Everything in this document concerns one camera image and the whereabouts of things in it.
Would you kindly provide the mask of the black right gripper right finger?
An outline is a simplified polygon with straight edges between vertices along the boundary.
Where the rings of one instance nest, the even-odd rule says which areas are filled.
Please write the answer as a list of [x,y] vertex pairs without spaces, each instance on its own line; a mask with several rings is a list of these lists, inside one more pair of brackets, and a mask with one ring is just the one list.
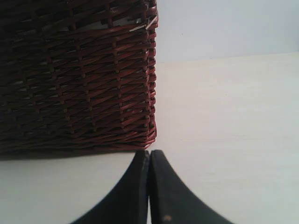
[[153,224],[230,224],[179,178],[161,150],[150,153],[149,204]]

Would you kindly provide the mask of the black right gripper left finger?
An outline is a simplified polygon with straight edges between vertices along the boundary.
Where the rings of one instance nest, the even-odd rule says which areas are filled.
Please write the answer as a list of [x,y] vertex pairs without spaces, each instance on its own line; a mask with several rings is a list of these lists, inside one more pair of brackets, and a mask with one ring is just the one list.
[[137,151],[113,189],[74,224],[145,224],[148,217],[148,151]]

